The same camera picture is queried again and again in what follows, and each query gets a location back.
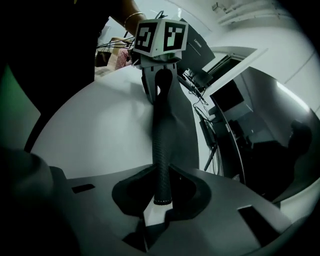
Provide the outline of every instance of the white wall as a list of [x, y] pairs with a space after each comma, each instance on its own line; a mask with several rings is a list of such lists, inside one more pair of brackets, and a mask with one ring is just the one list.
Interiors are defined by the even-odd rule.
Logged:
[[[203, 24], [198, 16], [190, 14], [188, 11], [185, 11], [182, 7], [167, 1], [167, 0], [135, 0], [138, 8], [143, 12], [148, 19], [154, 19], [158, 12], [164, 11], [164, 15], [168, 15], [166, 19], [185, 19], [201, 36], [205, 37], [210, 34], [209, 28]], [[110, 30], [107, 33], [104, 41], [109, 42], [112, 37], [123, 37], [126, 33], [126, 30], [118, 24], [114, 19], [110, 18], [107, 22], [107, 25], [110, 26]]]
[[304, 66], [286, 82], [286, 86], [311, 109], [317, 110], [320, 107], [320, 62], [316, 52], [313, 52]]
[[0, 146], [24, 149], [39, 117], [7, 65], [0, 83]]
[[211, 47], [267, 48], [250, 66], [277, 79], [315, 111], [320, 106], [320, 63], [311, 42], [289, 22], [268, 18], [238, 22], [219, 40], [214, 32], [205, 39]]
[[215, 35], [220, 35], [228, 30], [227, 27], [221, 27], [217, 22], [217, 14], [212, 10], [212, 5], [216, 0], [168, 0], [177, 6], [183, 8], [188, 13], [197, 17], [205, 26]]

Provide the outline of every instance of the electronic equipment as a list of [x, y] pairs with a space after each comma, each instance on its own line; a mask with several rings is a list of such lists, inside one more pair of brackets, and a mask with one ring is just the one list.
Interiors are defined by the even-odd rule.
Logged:
[[[270, 202], [190, 161], [195, 151], [199, 157], [196, 126], [177, 75], [187, 32], [187, 23], [166, 19], [143, 21], [137, 30], [133, 51], [140, 56], [134, 63], [153, 104], [151, 165], [67, 180], [63, 170], [36, 155], [3, 152], [14, 206], [8, 205], [5, 219], [8, 230], [22, 231], [6, 234], [21, 248], [70, 255], [238, 256], [288, 230], [291, 221]], [[147, 225], [152, 202], [163, 219]], [[38, 240], [44, 248], [31, 246]]]
[[194, 74], [202, 71], [202, 68], [215, 58], [215, 55], [207, 45], [204, 38], [192, 27], [188, 26], [186, 48], [182, 52], [182, 60], [178, 62], [179, 69], [190, 69]]
[[215, 99], [223, 112], [226, 112], [244, 101], [244, 98], [233, 80], [221, 87], [210, 97]]

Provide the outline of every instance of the gray panel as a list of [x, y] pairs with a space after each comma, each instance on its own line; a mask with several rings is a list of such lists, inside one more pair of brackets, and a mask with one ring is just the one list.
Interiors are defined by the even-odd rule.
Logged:
[[[121, 179], [122, 176], [124, 176], [125, 174], [132, 175], [137, 171], [139, 171], [139, 169], [132, 169], [126, 172], [120, 172], [120, 175], [118, 177], [119, 179]], [[77, 238], [81, 255], [146, 255], [145, 253], [127, 245], [126, 243], [122, 242], [118, 237], [116, 237], [113, 234], [115, 231], [114, 227], [109, 226], [109, 223], [107, 221], [100, 219], [100, 217], [102, 216], [102, 212], [100, 212], [100, 214], [97, 214], [95, 209], [91, 209], [88, 207], [88, 204], [85, 204], [87, 203], [85, 199], [76, 199], [76, 197], [78, 197], [78, 199], [81, 198], [73, 194], [70, 188], [70, 184], [66, 180], [66, 177], [61, 169], [51, 167], [51, 173], [54, 181], [54, 191], [52, 198], [55, 201], [55, 205], [63, 212], [63, 217], [65, 218], [66, 222], [72, 228], [72, 231], [74, 232]], [[104, 175], [104, 177], [104, 180], [107, 180], [109, 178], [108, 175]], [[101, 178], [101, 176], [87, 179], [93, 179], [97, 181], [99, 180], [99, 178]], [[80, 184], [81, 181], [84, 181], [84, 179], [79, 178], [77, 180], [70, 181], [70, 183]], [[108, 194], [100, 193], [96, 195], [96, 197], [93, 199], [97, 199], [97, 196], [101, 198], [104, 198], [106, 196], [105, 205], [108, 205]], [[121, 226], [122, 221], [125, 221], [126, 217], [127, 216], [124, 216], [124, 214], [118, 214], [118, 218], [117, 216], [113, 216], [112, 219], [108, 220], [116, 222]]]
[[108, 175], [69, 179], [68, 183], [71, 187], [85, 184], [95, 186], [91, 190], [75, 194], [75, 197], [79, 199], [88, 213], [95, 216], [92, 221], [108, 225], [112, 232], [122, 240], [128, 234], [136, 231], [139, 218], [122, 213], [112, 198], [112, 189], [119, 181], [131, 177], [149, 166], [145, 165]]
[[279, 238], [269, 243], [267, 246], [263, 247], [260, 250], [256, 250], [250, 253], [248, 256], [265, 256], [265, 255], [275, 255], [278, 252], [278, 255], [282, 255], [285, 251], [283, 246], [286, 245], [296, 234], [296, 232], [301, 228], [305, 223], [306, 217], [299, 219], [293, 223]]
[[259, 249], [258, 241], [237, 211], [245, 206], [252, 205], [280, 233], [291, 225], [277, 207], [241, 183], [199, 170], [187, 172], [208, 183], [212, 199], [196, 218], [171, 222], [151, 248], [152, 254], [231, 256]]
[[[104, 223], [119, 238], [135, 231], [138, 218], [124, 215], [112, 199], [112, 188], [144, 167], [108, 175], [69, 180], [80, 186], [93, 184], [94, 189], [75, 196], [85, 211], [93, 214], [93, 223]], [[206, 209], [191, 220], [174, 221], [150, 249], [154, 255], [243, 255], [260, 248], [260, 244], [237, 209], [253, 206], [279, 233], [291, 222], [280, 210], [241, 183], [197, 169], [185, 170], [205, 180], [211, 189]]]

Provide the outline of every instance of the black cable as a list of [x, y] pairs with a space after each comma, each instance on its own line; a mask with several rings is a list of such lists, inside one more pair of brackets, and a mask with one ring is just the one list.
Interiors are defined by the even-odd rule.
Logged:
[[193, 104], [193, 107], [195, 107], [195, 105], [198, 104], [201, 101], [201, 99], [203, 98], [203, 95], [205, 94], [205, 92], [206, 92], [206, 88], [204, 88], [203, 93], [202, 93], [201, 97], [199, 98], [198, 102]]
[[110, 45], [110, 44], [114, 44], [114, 43], [118, 43], [118, 42], [123, 42], [123, 41], [129, 40], [129, 39], [132, 39], [132, 38], [134, 38], [134, 36], [131, 36], [131, 37], [125, 38], [125, 39], [121, 39], [121, 40], [118, 40], [118, 41], [113, 41], [113, 42], [110, 41], [110, 42], [107, 42], [107, 43], [105, 43], [105, 44], [98, 45], [97, 48], [99, 48], [99, 47], [107, 47], [107, 46]]
[[201, 98], [198, 98], [198, 99], [199, 99], [198, 102], [197, 102], [197, 103], [194, 103], [192, 106], [193, 106], [194, 109], [198, 108], [198, 109], [202, 112], [202, 114], [206, 117], [207, 115], [204, 114], [203, 111], [202, 111], [198, 106], [195, 106], [196, 104], [199, 103], [199, 101], [201, 101], [201, 103], [203, 103]]
[[196, 103], [196, 104], [198, 104], [199, 102], [201, 102], [201, 104], [203, 105], [203, 104], [205, 104], [206, 106], [209, 106], [209, 104], [206, 102], [206, 100], [203, 98], [203, 95], [204, 95], [204, 93], [205, 93], [205, 91], [206, 91], [206, 88], [204, 88], [203, 89], [203, 93], [202, 93], [202, 95], [201, 95], [201, 97], [199, 97], [197, 94], [196, 94], [196, 91], [197, 90], [197, 88], [193, 88], [193, 94], [199, 99], [199, 101]]
[[99, 47], [99, 48], [119, 48], [119, 49], [130, 49], [130, 48], [126, 48], [126, 47], [114, 47], [114, 46], [102, 46], [102, 47]]
[[120, 43], [120, 44], [116, 44], [116, 43], [119, 43], [119, 41], [114, 41], [114, 42], [108, 42], [105, 45], [107, 45], [107, 46], [109, 46], [109, 45], [110, 46], [115, 46], [115, 45], [123, 45], [123, 44], [132, 45], [134, 41], [135, 41], [134, 39], [132, 40], [132, 42], [126, 42], [125, 40], [123, 40], [123, 41], [120, 41], [120, 42], [123, 42], [123, 43]]
[[219, 169], [220, 169], [220, 160], [219, 160], [219, 154], [216, 156], [216, 162], [218, 165], [218, 170], [215, 172], [215, 165], [213, 165], [213, 172], [214, 174], [218, 175], [219, 174]]
[[220, 122], [222, 122], [222, 119], [220, 119], [219, 121], [210, 121], [210, 120], [207, 120], [207, 121], [209, 121], [210, 123], [212, 123], [212, 124], [217, 124], [217, 123], [220, 123]]
[[[193, 76], [191, 77], [190, 75], [186, 74], [185, 72], [183, 73], [183, 75], [193, 84], [193, 86], [195, 86], [195, 85], [194, 85], [195, 83], [194, 83], [194, 81], [192, 80], [195, 75], [193, 75]], [[201, 99], [201, 104], [202, 104], [202, 105], [205, 104], [206, 106], [209, 106], [209, 104], [208, 104], [208, 103], [205, 101], [205, 99], [202, 97], [202, 96], [204, 95], [204, 92], [205, 92], [206, 89], [204, 89], [201, 98], [195, 93], [195, 90], [197, 90], [197, 88], [193, 88], [193, 91], [192, 91], [191, 93], [194, 94], [198, 99]]]
[[205, 113], [198, 107], [198, 106], [194, 106], [194, 110], [196, 111], [196, 113], [199, 115], [199, 116], [202, 116], [202, 118], [208, 122], [211, 122], [210, 120], [207, 119], [207, 116], [205, 115]]
[[156, 16], [155, 19], [163, 19], [165, 17], [168, 17], [168, 15], [164, 15], [164, 11], [161, 10]]
[[217, 145], [214, 145], [214, 146], [211, 148], [210, 156], [209, 156], [209, 158], [208, 158], [208, 161], [207, 161], [206, 164], [205, 164], [205, 167], [204, 167], [204, 171], [205, 171], [205, 172], [207, 171], [207, 169], [208, 169], [211, 161], [213, 161], [214, 155], [215, 155], [216, 152], [217, 152]]
[[100, 45], [100, 46], [97, 46], [97, 48], [106, 48], [106, 47], [114, 47], [114, 46], [115, 46], [115, 47], [118, 47], [118, 46], [125, 46], [125, 47], [127, 47], [126, 45], [119, 43], [119, 44]]
[[97, 48], [102, 48], [102, 47], [112, 47], [112, 46], [125, 46], [125, 47], [131, 47], [131, 44], [128, 43], [128, 45], [122, 44], [122, 43], [115, 43], [115, 44], [102, 44], [98, 45]]

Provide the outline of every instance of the black shirt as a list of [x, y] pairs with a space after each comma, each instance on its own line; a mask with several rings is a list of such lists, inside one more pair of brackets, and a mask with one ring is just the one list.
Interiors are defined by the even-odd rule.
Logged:
[[11, 1], [3, 10], [4, 49], [17, 82], [41, 112], [53, 114], [93, 82], [107, 0]]

